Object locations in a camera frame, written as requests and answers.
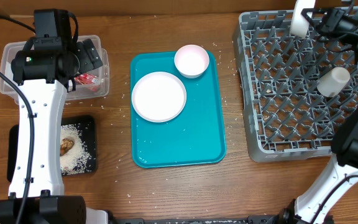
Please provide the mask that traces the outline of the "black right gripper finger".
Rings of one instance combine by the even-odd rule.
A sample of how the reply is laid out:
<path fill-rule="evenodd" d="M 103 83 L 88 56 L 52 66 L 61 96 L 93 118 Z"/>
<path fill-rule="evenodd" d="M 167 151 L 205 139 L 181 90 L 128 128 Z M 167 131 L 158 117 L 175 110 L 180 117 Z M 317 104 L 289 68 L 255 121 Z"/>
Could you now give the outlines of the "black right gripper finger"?
<path fill-rule="evenodd" d="M 326 9 L 322 9 L 322 8 L 304 8 L 302 11 L 301 11 L 301 15 L 302 16 L 307 16 L 309 13 L 311 14 L 325 14 L 327 12 Z"/>
<path fill-rule="evenodd" d="M 306 21 L 309 23 L 309 25 L 314 29 L 314 30 L 319 30 L 319 24 L 321 21 L 316 21 L 314 20 L 312 17 L 308 16 L 307 14 L 303 16 Z"/>

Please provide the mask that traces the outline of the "red snack wrapper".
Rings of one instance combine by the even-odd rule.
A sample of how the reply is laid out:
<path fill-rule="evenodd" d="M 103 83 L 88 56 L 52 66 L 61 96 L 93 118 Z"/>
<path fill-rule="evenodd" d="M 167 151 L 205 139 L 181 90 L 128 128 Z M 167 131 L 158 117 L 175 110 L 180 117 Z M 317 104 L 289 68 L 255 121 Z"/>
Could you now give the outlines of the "red snack wrapper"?
<path fill-rule="evenodd" d="M 90 85 L 98 82 L 98 78 L 95 75 L 84 73 L 75 77 L 75 81 L 79 85 Z"/>

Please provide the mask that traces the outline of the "white cup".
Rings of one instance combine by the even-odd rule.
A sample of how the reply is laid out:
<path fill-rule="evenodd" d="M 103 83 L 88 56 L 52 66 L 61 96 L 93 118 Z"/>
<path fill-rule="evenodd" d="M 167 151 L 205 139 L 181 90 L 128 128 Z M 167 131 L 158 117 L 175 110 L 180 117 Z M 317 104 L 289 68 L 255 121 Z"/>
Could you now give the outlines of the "white cup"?
<path fill-rule="evenodd" d="M 350 73 L 343 67 L 335 67 L 318 80 L 318 91 L 325 97 L 334 97 L 348 84 Z"/>

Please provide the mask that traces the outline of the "large white plate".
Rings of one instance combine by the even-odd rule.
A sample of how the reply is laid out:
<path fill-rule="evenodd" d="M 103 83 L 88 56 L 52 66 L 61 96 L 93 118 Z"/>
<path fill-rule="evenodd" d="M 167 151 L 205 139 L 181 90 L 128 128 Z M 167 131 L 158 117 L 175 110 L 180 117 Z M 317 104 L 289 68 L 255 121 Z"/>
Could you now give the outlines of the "large white plate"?
<path fill-rule="evenodd" d="M 131 103 L 143 119 L 162 123 L 176 118 L 186 104 L 186 88 L 182 81 L 168 72 L 152 72 L 133 87 Z"/>

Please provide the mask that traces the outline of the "brown nut cluster snack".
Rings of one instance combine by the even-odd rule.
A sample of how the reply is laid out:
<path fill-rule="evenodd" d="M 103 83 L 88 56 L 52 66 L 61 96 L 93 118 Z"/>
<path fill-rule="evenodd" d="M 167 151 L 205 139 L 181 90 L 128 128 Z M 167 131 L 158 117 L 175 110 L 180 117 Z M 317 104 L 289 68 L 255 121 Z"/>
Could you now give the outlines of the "brown nut cluster snack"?
<path fill-rule="evenodd" d="M 66 154 L 74 146 L 74 144 L 75 143 L 71 139 L 63 139 L 60 145 L 60 156 Z"/>

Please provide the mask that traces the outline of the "pink white bowl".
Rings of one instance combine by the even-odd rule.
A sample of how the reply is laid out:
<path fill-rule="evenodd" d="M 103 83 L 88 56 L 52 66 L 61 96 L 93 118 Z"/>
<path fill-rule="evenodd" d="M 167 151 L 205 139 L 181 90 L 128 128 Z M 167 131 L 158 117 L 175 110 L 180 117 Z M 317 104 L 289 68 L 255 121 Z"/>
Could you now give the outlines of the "pink white bowl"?
<path fill-rule="evenodd" d="M 198 78 L 209 67 L 209 55 L 199 45 L 185 45 L 174 56 L 176 69 L 186 78 Z"/>

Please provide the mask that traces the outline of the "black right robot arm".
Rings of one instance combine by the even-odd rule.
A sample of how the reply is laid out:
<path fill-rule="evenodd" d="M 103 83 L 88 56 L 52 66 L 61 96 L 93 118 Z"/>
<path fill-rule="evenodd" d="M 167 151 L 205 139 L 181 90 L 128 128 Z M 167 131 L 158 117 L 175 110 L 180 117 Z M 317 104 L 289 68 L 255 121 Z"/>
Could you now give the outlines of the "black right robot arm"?
<path fill-rule="evenodd" d="M 358 21 L 337 8 L 314 9 L 296 5 L 295 14 L 323 37 L 351 46 L 358 69 Z M 333 152 L 323 172 L 301 196 L 266 223 L 332 223 L 328 212 L 358 183 L 358 107 L 339 127 L 331 142 Z"/>

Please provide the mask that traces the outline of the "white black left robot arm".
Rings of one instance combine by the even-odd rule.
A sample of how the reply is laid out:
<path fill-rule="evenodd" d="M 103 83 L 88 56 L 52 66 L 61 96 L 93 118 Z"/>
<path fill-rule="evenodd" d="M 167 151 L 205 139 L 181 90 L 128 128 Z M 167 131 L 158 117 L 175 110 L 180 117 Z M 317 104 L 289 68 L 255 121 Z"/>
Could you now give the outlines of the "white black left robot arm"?
<path fill-rule="evenodd" d="M 19 96 L 19 134 L 8 198 L 0 223 L 111 223 L 105 210 L 88 208 L 82 196 L 66 196 L 60 168 L 60 133 L 74 77 L 103 66 L 91 39 L 33 38 L 11 62 L 5 82 Z"/>

